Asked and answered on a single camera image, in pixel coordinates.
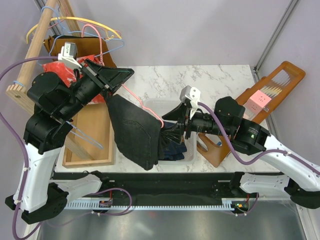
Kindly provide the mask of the white plastic basket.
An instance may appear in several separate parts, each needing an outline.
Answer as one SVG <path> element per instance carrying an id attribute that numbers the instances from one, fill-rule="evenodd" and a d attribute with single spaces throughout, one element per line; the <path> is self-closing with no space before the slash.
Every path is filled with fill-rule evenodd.
<path id="1" fill-rule="evenodd" d="M 148 98 L 143 102 L 146 108 L 152 110 L 159 117 L 170 112 L 180 104 L 180 100 L 174 98 Z M 187 151 L 183 153 L 184 159 L 171 161 L 159 160 L 159 165 L 192 165 L 197 159 L 197 135 L 192 132 L 189 139 L 184 139 Z"/>

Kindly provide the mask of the pink cube power socket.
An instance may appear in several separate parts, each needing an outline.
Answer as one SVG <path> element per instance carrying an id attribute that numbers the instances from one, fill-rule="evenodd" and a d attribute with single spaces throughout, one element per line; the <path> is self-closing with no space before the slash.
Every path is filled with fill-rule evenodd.
<path id="1" fill-rule="evenodd" d="M 268 95 L 263 93 L 261 90 L 257 90 L 252 96 L 249 97 L 244 106 L 246 110 L 257 115 L 271 100 L 272 99 Z"/>

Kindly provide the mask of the brown wooden tray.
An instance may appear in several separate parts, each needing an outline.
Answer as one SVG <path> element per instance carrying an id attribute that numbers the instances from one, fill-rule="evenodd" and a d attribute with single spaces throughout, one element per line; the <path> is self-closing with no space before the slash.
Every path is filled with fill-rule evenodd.
<path id="1" fill-rule="evenodd" d="M 260 124 L 280 105 L 305 75 L 306 72 L 304 70 L 288 61 L 284 61 L 268 76 L 262 77 L 254 86 L 246 89 L 236 98 L 236 101 L 238 104 L 244 106 L 250 96 L 257 90 L 268 95 L 271 101 L 260 113 L 254 114 L 245 110 L 246 118 Z M 211 165 L 217 168 L 230 153 L 230 148 L 227 146 L 225 139 L 220 136 L 218 139 L 221 145 L 218 145 L 204 133 L 199 133 L 198 137 L 202 140 L 204 146 L 198 142 L 197 151 L 208 160 Z"/>

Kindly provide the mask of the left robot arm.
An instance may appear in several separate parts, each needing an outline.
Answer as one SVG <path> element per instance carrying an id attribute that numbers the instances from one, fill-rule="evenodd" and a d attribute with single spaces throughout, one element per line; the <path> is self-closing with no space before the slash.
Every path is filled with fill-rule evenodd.
<path id="1" fill-rule="evenodd" d="M 81 197 L 94 193 L 104 197 L 110 191 L 98 171 L 62 183 L 50 182 L 50 178 L 72 130 L 72 118 L 98 94 L 112 96 L 134 71 L 102 66 L 89 59 L 80 63 L 63 57 L 61 62 L 76 71 L 74 83 L 67 86 L 50 71 L 38 75 L 27 91 L 35 107 L 23 135 L 23 171 L 16 193 L 5 199 L 9 208 L 22 212 L 27 224 L 52 219 Z"/>

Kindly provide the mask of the black jeans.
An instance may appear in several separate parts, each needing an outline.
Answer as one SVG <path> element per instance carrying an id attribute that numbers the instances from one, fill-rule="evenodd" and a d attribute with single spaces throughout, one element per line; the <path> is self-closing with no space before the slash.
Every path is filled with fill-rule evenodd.
<path id="1" fill-rule="evenodd" d="M 105 102 L 118 150 L 144 170 L 151 170 L 159 162 L 161 122 L 118 94 Z"/>

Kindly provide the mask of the light blue wire hanger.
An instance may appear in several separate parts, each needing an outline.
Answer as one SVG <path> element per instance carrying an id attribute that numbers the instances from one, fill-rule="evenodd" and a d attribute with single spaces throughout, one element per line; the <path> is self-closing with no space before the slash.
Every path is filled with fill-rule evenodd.
<path id="1" fill-rule="evenodd" d="M 32 100 L 27 96 L 26 87 L 18 82 L 14 81 L 12 85 L 9 85 L 6 90 L 6 94 L 13 98 L 14 101 L 20 105 L 24 110 L 26 110 L 29 114 L 34 113 L 34 103 Z M 72 126 L 74 130 L 71 131 L 72 134 L 78 136 L 79 138 L 85 140 L 86 142 L 92 144 L 93 146 L 103 149 L 104 147 L 95 139 L 90 137 L 89 135 L 85 134 L 81 131 L 78 127 L 76 127 L 76 121 L 68 121 L 68 124 Z"/>

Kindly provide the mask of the yellow plastic hanger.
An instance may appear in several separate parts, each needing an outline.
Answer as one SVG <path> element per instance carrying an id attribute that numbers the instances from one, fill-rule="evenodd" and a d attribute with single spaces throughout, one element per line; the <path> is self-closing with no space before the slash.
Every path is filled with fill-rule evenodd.
<path id="1" fill-rule="evenodd" d="M 61 21 L 64 21 L 64 20 L 72 20 L 72 21 L 77 21 L 77 22 L 81 22 L 81 23 L 86 23 L 86 24 L 91 24 L 91 25 L 95 25 L 95 26 L 98 26 L 99 28 L 101 29 L 104 29 L 105 32 L 106 32 L 106 35 L 109 36 L 108 32 L 112 32 L 113 33 L 113 38 L 118 38 L 118 39 L 122 39 L 122 36 L 118 33 L 118 31 L 102 24 L 102 23 L 99 23 L 99 22 L 96 22 L 96 21 L 93 21 L 93 20 L 90 20 L 90 19 L 86 19 L 86 18 L 81 18 L 81 17 L 73 17 L 73 16 L 66 16 L 66 17 L 52 17 L 50 19 L 50 22 L 53 22 L 53 21 L 58 21 L 58 23 L 55 23 L 55 25 L 59 25 Z M 26 43 L 28 44 L 29 43 L 29 36 L 30 34 L 36 30 L 36 28 L 38 27 L 38 24 L 34 25 L 26 34 L 26 37 L 25 37 L 25 40 L 26 40 Z"/>

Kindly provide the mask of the brown trousers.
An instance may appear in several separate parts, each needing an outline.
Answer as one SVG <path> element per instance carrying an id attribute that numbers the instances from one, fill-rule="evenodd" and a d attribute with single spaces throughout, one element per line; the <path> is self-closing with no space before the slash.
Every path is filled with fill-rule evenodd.
<path id="1" fill-rule="evenodd" d="M 57 57 L 61 52 L 62 46 L 65 42 L 75 43 L 77 47 L 77 57 L 86 57 L 90 55 L 97 56 L 96 59 L 100 60 L 100 40 L 98 37 L 76 37 L 76 36 L 49 36 L 43 41 L 43 45 L 49 55 Z"/>

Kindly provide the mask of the dark blue jeans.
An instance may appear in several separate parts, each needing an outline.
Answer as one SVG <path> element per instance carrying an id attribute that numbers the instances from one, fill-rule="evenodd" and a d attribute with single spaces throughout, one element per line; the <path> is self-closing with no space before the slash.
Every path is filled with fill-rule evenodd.
<path id="1" fill-rule="evenodd" d="M 173 122 L 164 121 L 164 127 L 168 128 L 176 126 Z M 183 160 L 185 157 L 183 153 L 187 152 L 187 147 L 183 141 L 181 144 L 171 142 L 170 144 L 161 144 L 160 135 L 158 141 L 158 160 L 159 161 L 178 161 Z"/>

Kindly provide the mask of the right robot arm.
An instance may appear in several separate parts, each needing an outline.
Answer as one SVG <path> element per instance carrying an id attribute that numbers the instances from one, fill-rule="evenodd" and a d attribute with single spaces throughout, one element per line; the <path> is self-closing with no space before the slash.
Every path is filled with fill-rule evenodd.
<path id="1" fill-rule="evenodd" d="M 242 165 L 262 160 L 281 173 L 262 175 L 235 172 L 229 191 L 235 197 L 289 198 L 307 209 L 320 207 L 320 167 L 301 157 L 260 124 L 244 118 L 245 108 L 232 97 L 219 99 L 214 109 L 190 99 L 162 116 L 175 124 L 163 129 L 163 136 L 176 143 L 192 132 L 222 136 L 233 156 Z"/>

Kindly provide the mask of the red white patterned trousers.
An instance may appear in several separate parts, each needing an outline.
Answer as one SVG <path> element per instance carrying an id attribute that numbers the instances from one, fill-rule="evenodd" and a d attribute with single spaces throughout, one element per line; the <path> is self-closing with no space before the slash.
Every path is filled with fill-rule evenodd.
<path id="1" fill-rule="evenodd" d="M 84 60 L 89 59 L 90 61 L 93 61 L 96 64 L 100 64 L 101 61 L 98 57 L 95 57 L 92 55 L 87 55 L 83 57 L 78 57 L 76 60 L 79 64 L 81 64 Z M 67 85 L 67 87 L 70 87 L 73 82 L 76 81 L 76 76 L 74 74 L 74 71 L 66 67 L 64 63 L 60 61 L 54 61 L 45 63 L 42 65 L 44 72 L 54 72 L 56 73 L 61 80 Z"/>

